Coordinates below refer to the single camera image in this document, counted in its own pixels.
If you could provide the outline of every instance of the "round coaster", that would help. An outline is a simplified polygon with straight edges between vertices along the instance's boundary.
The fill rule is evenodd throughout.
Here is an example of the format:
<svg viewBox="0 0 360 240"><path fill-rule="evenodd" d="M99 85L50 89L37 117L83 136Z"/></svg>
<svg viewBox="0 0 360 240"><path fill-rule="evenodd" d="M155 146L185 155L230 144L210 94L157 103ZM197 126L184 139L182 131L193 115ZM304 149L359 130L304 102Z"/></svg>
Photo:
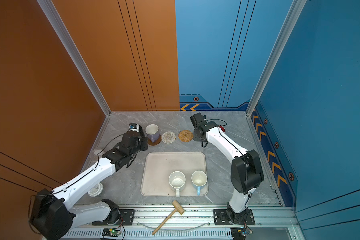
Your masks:
<svg viewBox="0 0 360 240"><path fill-rule="evenodd" d="M174 132L164 132L162 136L162 140L164 143L173 143L176 140L176 135Z"/></svg>
<svg viewBox="0 0 360 240"><path fill-rule="evenodd" d="M193 133L189 130L183 130L179 133L179 139L182 142L189 142L193 138Z"/></svg>
<svg viewBox="0 0 360 240"><path fill-rule="evenodd" d="M152 142L150 139L148 139L148 145L151 145L151 146L156 146L160 142L161 142L161 135L158 136L158 140L155 142Z"/></svg>

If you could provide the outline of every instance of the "tray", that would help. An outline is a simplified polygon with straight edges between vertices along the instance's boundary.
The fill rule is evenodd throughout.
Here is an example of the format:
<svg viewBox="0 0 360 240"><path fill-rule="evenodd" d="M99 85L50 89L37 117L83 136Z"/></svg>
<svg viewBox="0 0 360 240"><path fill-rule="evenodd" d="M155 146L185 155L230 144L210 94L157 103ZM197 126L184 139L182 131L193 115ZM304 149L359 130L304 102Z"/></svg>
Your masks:
<svg viewBox="0 0 360 240"><path fill-rule="evenodd" d="M175 196L168 178L174 171L185 175L185 188L181 196L197 196L197 190L192 185L191 176L194 171L205 173L205 155L202 152L151 152L145 160L141 194L144 196ZM200 196L207 194L208 182L200 190Z"/></svg>

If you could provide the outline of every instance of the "robotic arm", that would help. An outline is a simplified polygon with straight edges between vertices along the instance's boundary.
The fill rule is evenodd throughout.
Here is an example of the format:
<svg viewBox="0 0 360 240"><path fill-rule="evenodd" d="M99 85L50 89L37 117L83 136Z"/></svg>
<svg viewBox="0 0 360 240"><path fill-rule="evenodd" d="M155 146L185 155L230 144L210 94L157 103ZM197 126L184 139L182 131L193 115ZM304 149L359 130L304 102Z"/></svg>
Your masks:
<svg viewBox="0 0 360 240"><path fill-rule="evenodd" d="M201 113L194 114L190 119L195 128L193 140L211 142L231 163L231 182L235 189L226 213L230 223L240 224L248 214L249 198L264 180L259 154L235 143L220 131L215 122L207 122Z"/></svg>
<svg viewBox="0 0 360 240"><path fill-rule="evenodd" d="M60 239L69 229L93 221L119 219L119 207L109 199L96 204L73 207L94 185L134 161L139 151L148 149L148 139L136 123L129 124L122 141L106 152L101 159L67 183L35 196L30 223L48 240Z"/></svg>

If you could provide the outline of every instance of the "mug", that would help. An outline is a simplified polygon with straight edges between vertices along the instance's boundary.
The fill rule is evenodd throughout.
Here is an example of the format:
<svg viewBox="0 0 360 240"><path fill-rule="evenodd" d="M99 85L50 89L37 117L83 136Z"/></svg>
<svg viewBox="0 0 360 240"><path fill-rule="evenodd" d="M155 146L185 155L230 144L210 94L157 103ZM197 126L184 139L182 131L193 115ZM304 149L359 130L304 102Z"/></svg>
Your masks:
<svg viewBox="0 0 360 240"><path fill-rule="evenodd" d="M160 137L160 133L158 132L158 126L156 124L148 125L145 129L147 133L147 137L151 140L151 142L155 142Z"/></svg>
<svg viewBox="0 0 360 240"><path fill-rule="evenodd" d="M176 171L169 175L169 185L176 192L176 196L180 197L180 192L185 187L185 175L182 172Z"/></svg>
<svg viewBox="0 0 360 240"><path fill-rule="evenodd" d="M192 174L192 183L193 186L197 189L197 195L200 196L200 189L206 185L207 177L205 172L196 171Z"/></svg>

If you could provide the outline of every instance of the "gray marble tabletop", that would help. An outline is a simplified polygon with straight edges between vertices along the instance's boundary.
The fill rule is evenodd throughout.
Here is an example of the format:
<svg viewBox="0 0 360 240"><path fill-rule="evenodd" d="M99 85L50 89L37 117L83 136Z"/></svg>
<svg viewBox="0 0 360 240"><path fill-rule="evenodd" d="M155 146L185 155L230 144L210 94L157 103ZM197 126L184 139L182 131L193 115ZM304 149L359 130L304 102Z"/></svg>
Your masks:
<svg viewBox="0 0 360 240"><path fill-rule="evenodd" d="M128 124L135 122L145 129L149 124L156 124L160 133L172 131L176 135L182 130L193 132L190 116L194 111L158 111L158 112L112 112L110 121L101 138L99 148L103 148L112 138L128 129ZM256 149L250 126L245 120L243 111L203 111L207 119L222 119L228 124L225 126L226 134L240 146L252 150ZM120 139L105 149L109 150ZM140 193L142 177L145 166L145 158L150 152L202 152L206 158L206 174L208 176L208 193L205 196L143 196ZM226 157L212 144L206 148L201 147L200 142L182 142L176 138L171 144L160 142L156 146L149 146L147 151L137 154L133 164L129 168L123 167L115 174L107 177L101 183L104 186L102 193L97 197L90 197L85 194L77 203L92 204L101 199L110 199L117 204L170 204L174 199L184 204L226 204L232 197L233 185L230 180L231 165ZM250 204L279 204L275 190L271 188L270 181L265 180L256 189L250 199Z"/></svg>

